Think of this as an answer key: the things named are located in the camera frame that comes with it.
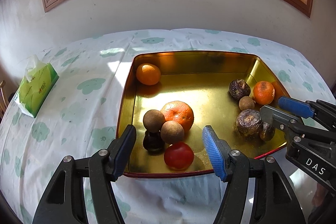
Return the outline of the person right hand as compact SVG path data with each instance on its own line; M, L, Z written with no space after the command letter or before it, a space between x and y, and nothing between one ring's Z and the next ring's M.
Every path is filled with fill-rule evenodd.
M335 194L317 184L317 190L312 199L313 210L308 216L307 223L336 224Z

